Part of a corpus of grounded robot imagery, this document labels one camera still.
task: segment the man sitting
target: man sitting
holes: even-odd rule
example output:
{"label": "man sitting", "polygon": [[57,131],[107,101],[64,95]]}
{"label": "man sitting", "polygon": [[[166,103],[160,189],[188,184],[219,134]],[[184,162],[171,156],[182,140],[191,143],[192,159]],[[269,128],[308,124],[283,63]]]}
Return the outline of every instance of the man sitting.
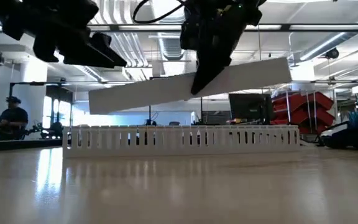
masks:
{"label": "man sitting", "polygon": [[8,131],[8,133],[0,133],[0,141],[2,140],[20,140],[24,136],[25,127],[29,122],[27,112],[19,107],[22,103],[15,96],[6,98],[8,109],[4,110],[0,115],[0,126]]}

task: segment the ceiling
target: ceiling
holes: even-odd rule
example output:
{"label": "ceiling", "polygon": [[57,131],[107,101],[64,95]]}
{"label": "ceiling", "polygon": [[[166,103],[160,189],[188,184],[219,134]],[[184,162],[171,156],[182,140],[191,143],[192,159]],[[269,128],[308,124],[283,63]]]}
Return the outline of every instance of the ceiling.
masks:
{"label": "ceiling", "polygon": [[[104,23],[132,23],[130,16],[137,5],[137,1],[122,0],[95,0],[101,8],[91,24]],[[138,19],[153,19],[162,14],[162,9],[168,11],[177,4],[175,0],[153,0],[158,5],[158,10],[151,4],[147,4],[140,10]],[[267,0],[260,7],[263,13],[261,23],[356,23],[358,21],[358,1],[338,2],[332,1],[309,1],[309,0]],[[232,54],[233,63],[244,63],[250,60],[260,60],[271,57],[288,56],[293,52],[304,52],[313,49],[319,44],[328,40],[337,33],[310,33],[297,32],[291,35],[291,46],[289,42],[290,33],[269,33],[253,32],[244,33]],[[183,72],[190,72],[195,69],[195,53],[182,52],[176,49],[177,39],[162,39],[161,35],[155,32],[111,34],[113,39],[112,48],[119,54],[129,55],[128,60],[133,60],[133,67],[152,66],[152,75],[173,75]],[[25,35],[20,42],[0,33],[0,45],[23,45],[31,55],[32,37]],[[162,53],[162,49],[174,55],[177,60],[169,60]],[[358,79],[358,35],[343,41],[337,46],[340,57],[337,60],[315,58],[313,60],[316,78],[327,79],[328,76],[336,74],[337,79],[355,80]],[[128,76],[122,75],[122,69],[114,70],[93,68],[104,80],[125,81]],[[71,65],[53,64],[49,66],[48,78],[54,80],[57,77],[65,77],[68,81],[94,81],[86,72]],[[350,88],[353,85],[338,85],[338,88]],[[75,91],[87,91],[93,88],[104,88],[100,86],[74,86]]]}

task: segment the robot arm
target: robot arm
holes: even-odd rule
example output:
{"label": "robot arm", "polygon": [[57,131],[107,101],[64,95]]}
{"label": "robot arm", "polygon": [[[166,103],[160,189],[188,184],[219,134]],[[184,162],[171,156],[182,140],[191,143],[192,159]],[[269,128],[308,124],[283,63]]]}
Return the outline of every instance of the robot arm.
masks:
{"label": "robot arm", "polygon": [[35,56],[44,62],[95,67],[126,66],[111,48],[111,38],[102,33],[90,37],[89,21],[99,11],[90,0],[0,0],[2,31],[20,40],[24,33],[35,37]]}
{"label": "robot arm", "polygon": [[[152,21],[135,19],[143,0],[134,12],[138,23],[156,22],[174,11]],[[185,7],[186,21],[181,26],[180,44],[185,50],[197,51],[197,72],[191,93],[197,94],[225,67],[230,65],[233,50],[247,25],[256,26],[262,13],[258,7],[266,0],[177,0]]]}

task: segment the cable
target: cable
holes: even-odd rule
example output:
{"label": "cable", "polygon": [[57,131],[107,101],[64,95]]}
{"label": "cable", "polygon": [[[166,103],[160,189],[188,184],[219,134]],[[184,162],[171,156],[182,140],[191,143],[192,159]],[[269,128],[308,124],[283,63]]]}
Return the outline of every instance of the cable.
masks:
{"label": "cable", "polygon": [[159,112],[155,112],[155,114],[151,117],[151,120],[155,121],[158,118],[159,115],[160,115]]}
{"label": "cable", "polygon": [[139,10],[141,9],[141,7],[148,3],[150,0],[142,0],[135,8],[135,11],[134,11],[134,14],[132,15],[132,20],[138,24],[151,24],[151,23],[154,23],[154,22],[158,22],[162,19],[164,19],[165,17],[169,16],[170,14],[176,12],[178,9],[180,9],[182,6],[185,6],[186,7],[186,2],[185,1],[182,1],[182,0],[177,0],[178,2],[180,2],[180,5],[177,6],[176,8],[172,9],[171,11],[165,13],[164,15],[158,17],[158,18],[155,18],[155,19],[152,19],[152,20],[149,20],[149,21],[138,21],[136,19],[136,15],[137,13],[139,12]]}

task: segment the red object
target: red object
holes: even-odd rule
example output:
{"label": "red object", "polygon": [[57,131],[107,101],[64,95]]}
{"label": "red object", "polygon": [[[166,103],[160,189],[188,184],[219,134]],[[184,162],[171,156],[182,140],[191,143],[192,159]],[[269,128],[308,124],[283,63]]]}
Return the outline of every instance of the red object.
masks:
{"label": "red object", "polygon": [[[314,96],[312,93],[302,96],[294,93],[288,96],[290,104],[291,123],[300,127],[300,133],[310,133],[310,121],[308,113],[308,101],[310,108],[310,118],[312,119],[312,130],[320,133],[326,126],[332,125],[334,117],[327,110],[331,109],[334,102],[320,92],[316,92],[316,117],[318,119],[317,128],[314,126]],[[276,119],[272,124],[288,124],[287,96],[280,95],[272,100],[273,110]]]}

